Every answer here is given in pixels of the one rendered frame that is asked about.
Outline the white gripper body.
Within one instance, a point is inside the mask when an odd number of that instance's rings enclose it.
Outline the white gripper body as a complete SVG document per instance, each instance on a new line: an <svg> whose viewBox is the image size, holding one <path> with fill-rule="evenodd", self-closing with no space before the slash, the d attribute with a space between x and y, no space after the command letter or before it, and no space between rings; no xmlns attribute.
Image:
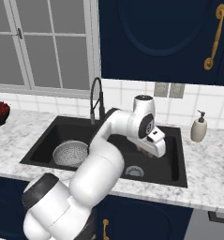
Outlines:
<svg viewBox="0 0 224 240"><path fill-rule="evenodd" d="M157 158L161 158L166 154L166 143L164 140L153 143L147 140L138 140L137 145L147 153Z"/></svg>

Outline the navy base cupboard door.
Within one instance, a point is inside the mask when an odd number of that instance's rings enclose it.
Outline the navy base cupboard door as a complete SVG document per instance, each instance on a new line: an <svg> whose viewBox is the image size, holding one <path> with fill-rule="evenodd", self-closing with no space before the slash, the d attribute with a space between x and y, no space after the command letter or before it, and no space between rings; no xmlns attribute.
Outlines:
<svg viewBox="0 0 224 240"><path fill-rule="evenodd" d="M108 195L97 206L97 240L184 240L193 209Z"/></svg>
<svg viewBox="0 0 224 240"><path fill-rule="evenodd" d="M27 240L23 233L25 209L22 194L27 181L0 177L0 238Z"/></svg>

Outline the grey framed window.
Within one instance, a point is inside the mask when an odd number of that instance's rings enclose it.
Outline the grey framed window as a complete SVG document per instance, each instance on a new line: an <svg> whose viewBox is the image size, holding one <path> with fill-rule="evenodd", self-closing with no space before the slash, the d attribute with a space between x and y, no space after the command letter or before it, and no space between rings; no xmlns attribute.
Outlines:
<svg viewBox="0 0 224 240"><path fill-rule="evenodd" d="M89 98L99 74L97 0L0 0L0 92Z"/></svg>

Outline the grey metal colander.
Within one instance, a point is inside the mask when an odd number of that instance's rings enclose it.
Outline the grey metal colander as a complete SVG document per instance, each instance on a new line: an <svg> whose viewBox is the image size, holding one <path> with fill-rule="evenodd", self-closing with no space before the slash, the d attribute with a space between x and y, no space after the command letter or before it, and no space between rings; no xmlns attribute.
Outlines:
<svg viewBox="0 0 224 240"><path fill-rule="evenodd" d="M52 157L56 165L78 168L88 157L88 145L75 140L65 141L53 150Z"/></svg>

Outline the black sink faucet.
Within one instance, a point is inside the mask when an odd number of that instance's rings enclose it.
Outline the black sink faucet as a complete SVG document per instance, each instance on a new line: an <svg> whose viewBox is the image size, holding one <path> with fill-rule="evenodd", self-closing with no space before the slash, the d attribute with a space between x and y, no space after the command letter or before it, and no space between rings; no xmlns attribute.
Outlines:
<svg viewBox="0 0 224 240"><path fill-rule="evenodd" d="M99 84L99 98L96 104L93 104L93 96L95 91L96 83ZM95 77L92 82L91 92L90 92L90 119L91 125L95 124L95 108L99 105L99 121L102 121L105 117L105 107L104 107L104 97L103 97L103 90L102 90L102 82L99 77Z"/></svg>

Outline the black sink basin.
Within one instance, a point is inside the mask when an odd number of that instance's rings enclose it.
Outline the black sink basin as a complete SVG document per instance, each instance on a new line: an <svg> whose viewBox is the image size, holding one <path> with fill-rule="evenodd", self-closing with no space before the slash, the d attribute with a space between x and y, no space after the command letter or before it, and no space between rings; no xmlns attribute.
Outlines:
<svg viewBox="0 0 224 240"><path fill-rule="evenodd" d="M57 116L23 157L22 164L75 172L76 168L56 165L52 158L52 152L57 145L67 140L90 143L97 127L98 121L92 126L89 119ZM121 177L187 188L181 130L179 127L159 126L158 128L165 133L166 154L163 157L148 157L139 152L135 144L126 137L111 135L109 142L120 150L125 161L125 169ZM133 165L144 170L144 177L125 175L126 168Z"/></svg>

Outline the grey dishwasher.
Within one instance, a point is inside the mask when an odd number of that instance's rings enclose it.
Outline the grey dishwasher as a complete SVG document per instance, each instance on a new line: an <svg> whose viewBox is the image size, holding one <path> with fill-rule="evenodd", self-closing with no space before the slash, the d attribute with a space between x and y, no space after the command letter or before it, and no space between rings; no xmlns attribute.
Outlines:
<svg viewBox="0 0 224 240"><path fill-rule="evenodd" d="M184 240L224 240L224 224L210 221L208 212L193 210ZM224 213L216 214L224 218Z"/></svg>

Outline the beige soap dispenser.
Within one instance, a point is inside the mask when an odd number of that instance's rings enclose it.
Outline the beige soap dispenser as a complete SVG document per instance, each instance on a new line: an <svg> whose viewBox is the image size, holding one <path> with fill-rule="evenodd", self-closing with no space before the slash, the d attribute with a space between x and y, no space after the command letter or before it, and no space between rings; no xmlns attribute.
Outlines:
<svg viewBox="0 0 224 240"><path fill-rule="evenodd" d="M201 116L194 120L190 131L190 138L195 143L200 143L207 131L207 121L204 119L205 112L200 111L200 114Z"/></svg>

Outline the grey wall outlet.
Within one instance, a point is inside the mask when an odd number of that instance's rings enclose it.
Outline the grey wall outlet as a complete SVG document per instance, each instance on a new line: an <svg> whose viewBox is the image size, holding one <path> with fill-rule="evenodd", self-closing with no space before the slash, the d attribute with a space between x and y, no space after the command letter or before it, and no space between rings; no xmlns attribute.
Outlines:
<svg viewBox="0 0 224 240"><path fill-rule="evenodd" d="M171 83L170 98L182 98L185 91L184 83Z"/></svg>
<svg viewBox="0 0 224 240"><path fill-rule="evenodd" d="M167 82L156 82L154 96L165 98L168 95L169 84Z"/></svg>

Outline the round metal sink drain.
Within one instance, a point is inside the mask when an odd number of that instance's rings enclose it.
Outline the round metal sink drain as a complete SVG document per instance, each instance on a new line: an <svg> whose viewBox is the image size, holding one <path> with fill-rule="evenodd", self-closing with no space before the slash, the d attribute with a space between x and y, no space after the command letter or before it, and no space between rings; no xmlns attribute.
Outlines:
<svg viewBox="0 0 224 240"><path fill-rule="evenodd" d="M125 175L144 177L144 170L136 165L129 166L125 170Z"/></svg>

